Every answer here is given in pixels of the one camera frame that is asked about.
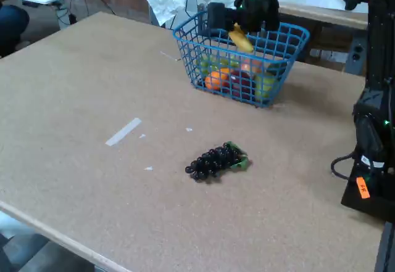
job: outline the table edge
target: table edge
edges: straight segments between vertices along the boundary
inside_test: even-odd
[[[37,233],[97,265],[99,268],[105,269],[107,272],[132,272],[3,201],[0,201],[0,211],[32,227]]]

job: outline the red apple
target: red apple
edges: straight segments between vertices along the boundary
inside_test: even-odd
[[[241,98],[249,101],[253,100],[255,83],[247,73],[241,71],[231,72],[230,82],[232,96],[240,98],[241,94]]]

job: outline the orange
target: orange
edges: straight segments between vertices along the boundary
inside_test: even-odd
[[[206,84],[206,88],[210,90],[220,90],[221,86],[229,80],[229,68],[221,68],[220,71],[213,71],[208,75],[204,82]]]

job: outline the white tape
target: white tape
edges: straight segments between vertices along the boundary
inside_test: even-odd
[[[139,118],[134,118],[131,122],[129,122],[128,125],[123,127],[120,131],[115,133],[113,137],[111,137],[108,141],[106,141],[106,144],[108,146],[113,146],[114,144],[118,143],[129,132],[131,132],[133,129],[135,129],[140,123],[141,123],[141,120]]]

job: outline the green apple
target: green apple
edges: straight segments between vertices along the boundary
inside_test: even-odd
[[[255,100],[262,102],[268,98],[273,87],[276,86],[276,77],[270,73],[264,73],[263,75],[255,76]]]

